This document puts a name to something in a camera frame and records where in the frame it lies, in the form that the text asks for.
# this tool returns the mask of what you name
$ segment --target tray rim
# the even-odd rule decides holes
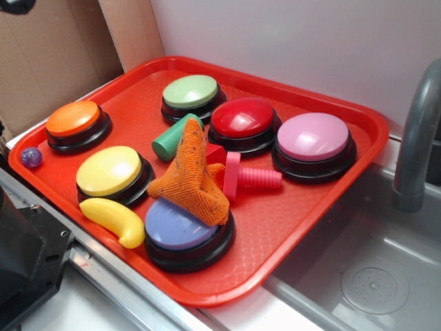
[[[183,70],[182,66],[187,66],[192,68],[192,70]],[[160,57],[145,63],[140,64],[134,69],[122,74],[108,84],[102,86],[101,88],[91,92],[83,99],[94,100],[97,103],[103,102],[103,97],[105,94],[109,93],[109,90],[115,90],[127,87],[128,82],[130,84],[134,83],[133,80],[138,81],[145,77],[146,72],[158,72],[161,70],[182,70],[188,74],[196,74],[202,72],[215,72],[213,77],[218,80],[219,83],[226,83],[240,90],[247,92],[252,92],[254,94],[265,97],[265,91],[271,90],[276,91],[277,95],[281,99],[286,99],[292,97],[295,94],[298,98],[304,98],[303,102],[316,102],[316,103],[326,103],[328,106],[336,106],[339,108],[351,109],[361,117],[370,120],[370,125],[372,126],[372,131],[369,131],[369,137],[371,139],[371,147],[356,161],[353,167],[340,179],[336,184],[328,191],[328,193],[317,203],[317,205],[309,211],[307,216],[298,224],[298,226],[293,229],[288,237],[280,243],[280,245],[270,254],[270,256],[258,266],[254,272],[248,277],[243,283],[226,290],[224,292],[218,292],[216,294],[198,294],[193,292],[188,292],[182,289],[178,284],[175,284],[170,279],[168,281],[152,281],[149,277],[143,275],[147,280],[155,283],[160,289],[166,292],[168,295],[173,297],[178,302],[199,308],[209,308],[222,305],[224,303],[229,303],[235,301],[252,290],[255,290],[259,285],[265,281],[265,279],[272,273],[276,266],[289,254],[303,236],[320,220],[321,216],[326,213],[326,211],[335,203],[335,201],[343,194],[343,192],[362,174],[362,172],[369,166],[369,164],[374,160],[376,155],[384,148],[389,139],[389,127],[384,117],[372,110],[371,108],[323,95],[317,92],[311,92],[308,90],[303,90],[301,88],[296,88],[293,86],[286,85],[284,83],[279,83],[271,81],[269,79],[264,79],[260,77],[255,77],[250,74],[235,71],[232,69],[220,67],[211,63],[206,63],[196,59],[191,59],[188,57],[181,56],[168,56]],[[233,85],[232,81],[236,80],[237,85]],[[247,81],[247,86],[244,88],[241,84]],[[348,123],[353,123],[357,125],[357,121],[348,121]],[[42,180],[33,176],[32,171],[21,165],[20,162],[20,151],[29,146],[35,146],[46,140],[45,135],[45,123],[35,127],[25,136],[23,136],[17,144],[13,147],[9,155],[9,164],[11,168],[21,175],[29,184],[33,185],[39,192],[46,195],[53,204],[57,205],[58,208],[63,211],[70,210],[72,208],[71,204],[64,199],[58,201],[58,193],[52,188],[48,187]],[[67,213],[73,222],[74,217],[70,213]]]

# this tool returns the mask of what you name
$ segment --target sink basin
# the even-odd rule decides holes
[[[441,192],[391,207],[394,173],[371,165],[265,287],[325,330],[441,328]]]

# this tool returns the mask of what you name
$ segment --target sink drain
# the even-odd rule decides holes
[[[379,259],[359,261],[342,276],[345,298],[369,314],[389,314],[402,307],[409,296],[409,285],[401,271]]]

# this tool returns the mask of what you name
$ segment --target orange cloth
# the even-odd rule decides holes
[[[207,141],[198,121],[188,119],[175,159],[147,191],[155,199],[163,197],[188,210],[209,226],[224,225],[229,212],[229,201],[221,190],[225,166],[207,165],[206,152]]]

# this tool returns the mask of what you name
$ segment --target button top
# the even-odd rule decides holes
[[[218,92],[216,80],[203,74],[182,77],[171,82],[163,91],[164,101],[173,108],[193,108],[207,103]]]
[[[345,122],[324,113],[308,113],[290,118],[280,127],[280,149],[299,161],[323,161],[342,152],[349,139]]]
[[[208,226],[178,205],[158,198],[145,217],[145,230],[152,241],[168,250],[187,250],[208,240],[218,225]]]
[[[68,103],[50,115],[46,129],[54,137],[67,137],[89,128],[99,117],[99,107],[93,101]]]
[[[114,146],[86,159],[76,173],[76,183],[85,194],[104,197],[129,186],[141,167],[141,158],[134,149]]]
[[[213,129],[229,138],[248,138],[268,129],[274,119],[270,102],[257,97],[243,97],[218,106],[212,115]]]

